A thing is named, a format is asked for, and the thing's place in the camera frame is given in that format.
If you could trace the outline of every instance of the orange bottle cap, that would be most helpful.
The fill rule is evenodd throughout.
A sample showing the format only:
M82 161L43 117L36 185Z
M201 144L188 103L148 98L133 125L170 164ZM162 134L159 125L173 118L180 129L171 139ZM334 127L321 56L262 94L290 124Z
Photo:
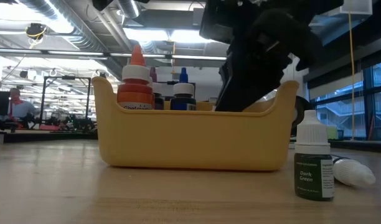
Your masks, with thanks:
M131 64L146 66L145 58L142 55L142 50L140 45L135 45L133 53L131 54Z

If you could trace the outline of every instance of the desk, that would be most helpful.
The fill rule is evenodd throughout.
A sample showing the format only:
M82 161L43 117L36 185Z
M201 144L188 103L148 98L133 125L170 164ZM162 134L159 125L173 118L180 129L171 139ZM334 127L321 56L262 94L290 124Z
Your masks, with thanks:
M293 150L279 172L227 172L110 167L93 140L5 144L0 223L381 223L381 154L332 151L377 183L313 202L294 194Z

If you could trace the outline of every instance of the blue bottle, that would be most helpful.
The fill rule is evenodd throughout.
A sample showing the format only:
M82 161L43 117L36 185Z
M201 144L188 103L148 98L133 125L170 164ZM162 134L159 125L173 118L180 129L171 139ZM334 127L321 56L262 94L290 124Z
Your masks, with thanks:
M179 83L174 85L175 98L170 100L170 110L196 110L196 100L193 99L195 86L188 83L186 68L181 69Z

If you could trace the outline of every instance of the green bottle label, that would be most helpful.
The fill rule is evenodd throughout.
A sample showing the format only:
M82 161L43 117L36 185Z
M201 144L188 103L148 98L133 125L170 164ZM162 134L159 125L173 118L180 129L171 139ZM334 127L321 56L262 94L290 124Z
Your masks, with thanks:
M334 196L333 161L298 158L294 163L294 187L308 197Z

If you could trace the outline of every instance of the dark green dye bottle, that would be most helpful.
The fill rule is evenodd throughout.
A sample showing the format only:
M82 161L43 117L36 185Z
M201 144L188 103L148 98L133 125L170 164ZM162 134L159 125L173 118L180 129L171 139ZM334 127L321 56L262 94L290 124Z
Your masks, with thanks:
M314 110L305 111L297 126L294 155L294 191L309 200L330 201L334 198L333 161L327 142L326 126Z

